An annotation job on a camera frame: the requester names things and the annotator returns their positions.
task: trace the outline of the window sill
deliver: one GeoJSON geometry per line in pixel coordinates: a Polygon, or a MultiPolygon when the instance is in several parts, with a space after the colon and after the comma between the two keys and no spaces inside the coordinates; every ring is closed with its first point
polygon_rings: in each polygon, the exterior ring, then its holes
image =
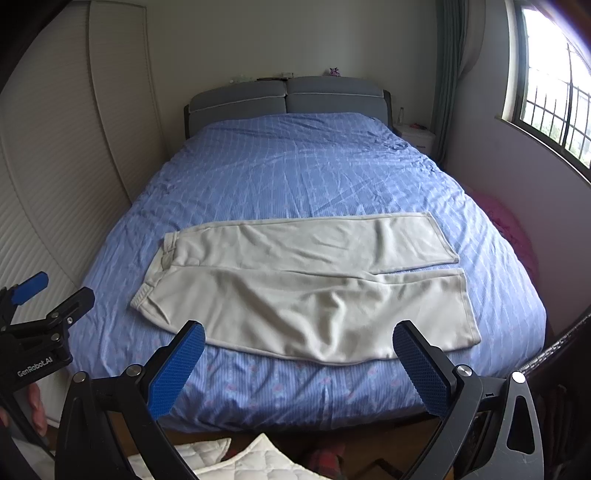
{"type": "Polygon", "coordinates": [[[559,153],[558,151],[556,151],[554,148],[552,148],[546,142],[540,140],[538,137],[536,137],[535,135],[531,134],[527,130],[521,128],[519,125],[516,125],[513,122],[509,122],[509,121],[505,120],[500,115],[496,115],[495,118],[497,120],[503,122],[505,125],[509,125],[510,127],[513,127],[513,129],[517,130],[518,132],[522,133],[523,135],[526,135],[526,136],[530,137],[532,140],[538,142],[540,145],[542,145],[543,147],[545,147],[546,150],[548,150],[549,152],[551,152],[556,158],[558,158],[565,165],[567,165],[568,167],[570,167],[570,169],[574,173],[577,174],[577,177],[579,177],[581,180],[583,180],[585,182],[585,185],[587,185],[587,187],[591,188],[591,170],[587,169],[578,160],[576,160],[575,158],[573,159],[573,161],[568,160],[564,155],[562,155],[561,153],[559,153]]]}

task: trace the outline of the gray headboard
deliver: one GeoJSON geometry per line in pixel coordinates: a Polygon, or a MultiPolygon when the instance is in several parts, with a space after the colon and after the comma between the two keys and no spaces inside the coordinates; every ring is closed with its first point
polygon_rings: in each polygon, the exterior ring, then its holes
{"type": "Polygon", "coordinates": [[[274,113],[357,112],[392,128],[390,93],[351,77],[295,77],[238,83],[194,96],[184,108],[185,137],[221,120],[274,113]]]}

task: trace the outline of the white wall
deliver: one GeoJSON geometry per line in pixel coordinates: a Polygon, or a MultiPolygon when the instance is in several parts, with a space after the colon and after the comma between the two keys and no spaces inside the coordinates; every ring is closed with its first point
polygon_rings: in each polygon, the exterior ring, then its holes
{"type": "Polygon", "coordinates": [[[294,72],[374,80],[394,111],[429,126],[437,61],[434,0],[137,0],[148,40],[161,120],[175,153],[183,106],[234,76],[294,72]]]}
{"type": "Polygon", "coordinates": [[[591,303],[591,187],[545,145],[495,119],[509,70],[504,0],[486,0],[485,25],[479,59],[458,87],[447,170],[519,218],[540,262],[550,326],[560,333],[591,303]]]}

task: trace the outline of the blue bedspread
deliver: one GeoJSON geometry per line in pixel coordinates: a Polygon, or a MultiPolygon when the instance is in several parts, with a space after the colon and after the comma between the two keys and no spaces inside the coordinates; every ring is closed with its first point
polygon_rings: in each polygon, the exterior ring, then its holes
{"type": "MultiPolygon", "coordinates": [[[[113,228],[88,273],[96,304],[70,331],[71,369],[119,375],[170,341],[129,306],[167,232],[231,219],[423,211],[460,255],[483,339],[450,358],[481,375],[506,374],[544,342],[544,307],[524,267],[451,177],[356,113],[225,121],[189,139],[113,228]]],[[[419,405],[397,360],[325,367],[208,345],[162,423],[184,431],[334,429],[419,405]]]]}

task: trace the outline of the blue textured pad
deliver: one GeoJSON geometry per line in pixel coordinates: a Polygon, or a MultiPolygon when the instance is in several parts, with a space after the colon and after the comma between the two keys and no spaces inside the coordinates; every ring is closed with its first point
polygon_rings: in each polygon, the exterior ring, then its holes
{"type": "Polygon", "coordinates": [[[451,406],[451,393],[445,377],[401,323],[394,327],[392,344],[427,411],[431,415],[445,417],[451,406]]]}
{"type": "Polygon", "coordinates": [[[44,290],[49,285],[49,277],[45,272],[39,272],[33,275],[28,280],[25,280],[12,292],[12,304],[23,305],[29,301],[41,290],[44,290]]]}
{"type": "Polygon", "coordinates": [[[195,323],[150,384],[148,409],[153,418],[158,419],[173,408],[204,348],[205,330],[195,323]]]}

